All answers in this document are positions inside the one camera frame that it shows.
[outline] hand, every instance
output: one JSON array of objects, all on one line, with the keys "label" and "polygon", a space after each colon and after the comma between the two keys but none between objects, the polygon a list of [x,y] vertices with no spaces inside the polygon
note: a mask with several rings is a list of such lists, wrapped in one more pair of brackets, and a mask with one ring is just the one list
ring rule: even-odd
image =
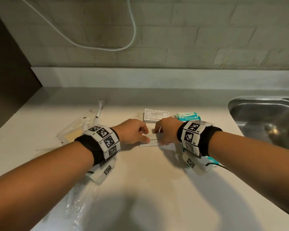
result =
[{"label": "hand", "polygon": [[160,140],[160,145],[169,145],[170,143],[179,143],[177,138],[177,133],[179,127],[183,122],[175,119],[174,117],[163,118],[155,124],[154,132],[164,133],[162,140]]},{"label": "hand", "polygon": [[150,143],[150,139],[142,135],[149,133],[147,125],[138,119],[128,119],[112,129],[117,132],[121,143]]}]

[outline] black cable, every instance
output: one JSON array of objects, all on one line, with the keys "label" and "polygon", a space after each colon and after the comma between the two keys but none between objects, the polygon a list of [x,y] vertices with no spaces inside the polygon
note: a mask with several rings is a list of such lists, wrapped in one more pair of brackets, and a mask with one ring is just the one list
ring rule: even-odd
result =
[{"label": "black cable", "polygon": [[217,165],[217,166],[220,166],[220,167],[222,167],[222,168],[227,169],[225,166],[222,166],[222,165],[216,164],[216,163],[207,163],[206,166],[208,166],[209,164],[215,164],[215,165]]}]

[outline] sink basin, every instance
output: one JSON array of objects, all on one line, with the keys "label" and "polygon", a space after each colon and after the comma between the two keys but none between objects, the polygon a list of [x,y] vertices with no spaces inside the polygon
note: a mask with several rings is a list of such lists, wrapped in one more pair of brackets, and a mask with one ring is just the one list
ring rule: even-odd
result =
[{"label": "sink basin", "polygon": [[289,149],[289,99],[238,98],[228,109],[244,136]]}]

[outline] tiled wall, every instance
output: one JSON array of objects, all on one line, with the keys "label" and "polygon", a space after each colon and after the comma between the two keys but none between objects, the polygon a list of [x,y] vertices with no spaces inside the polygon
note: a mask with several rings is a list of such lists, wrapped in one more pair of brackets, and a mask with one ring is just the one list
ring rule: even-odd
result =
[{"label": "tiled wall", "polygon": [[[289,69],[289,0],[131,0],[120,52],[73,46],[20,0],[0,17],[33,66]],[[126,0],[30,0],[68,37],[120,47]]]}]

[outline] countertop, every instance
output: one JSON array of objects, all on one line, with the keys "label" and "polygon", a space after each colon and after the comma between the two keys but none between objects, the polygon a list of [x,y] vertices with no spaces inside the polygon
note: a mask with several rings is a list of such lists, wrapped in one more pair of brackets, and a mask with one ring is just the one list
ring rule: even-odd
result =
[{"label": "countertop", "polygon": [[[195,111],[202,120],[242,135],[228,111],[237,97],[289,98],[280,90],[42,88],[0,128],[0,175],[39,149],[59,147],[56,135],[106,104],[100,123],[142,118],[145,108]],[[176,157],[176,147],[124,146],[114,170],[97,186],[85,230],[289,230],[289,215],[231,172],[215,167],[203,177]]]}]

